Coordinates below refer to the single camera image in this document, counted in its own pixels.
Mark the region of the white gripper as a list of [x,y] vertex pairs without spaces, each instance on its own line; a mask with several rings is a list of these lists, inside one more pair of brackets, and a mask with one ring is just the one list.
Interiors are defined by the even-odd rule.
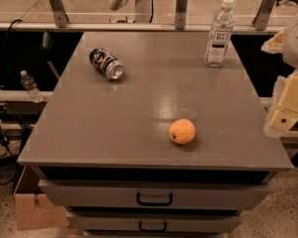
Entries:
[[266,41],[261,50],[273,55],[283,53],[284,62],[296,67],[289,76],[277,77],[263,127],[266,136],[279,138],[298,122],[298,13],[286,30],[280,30]]

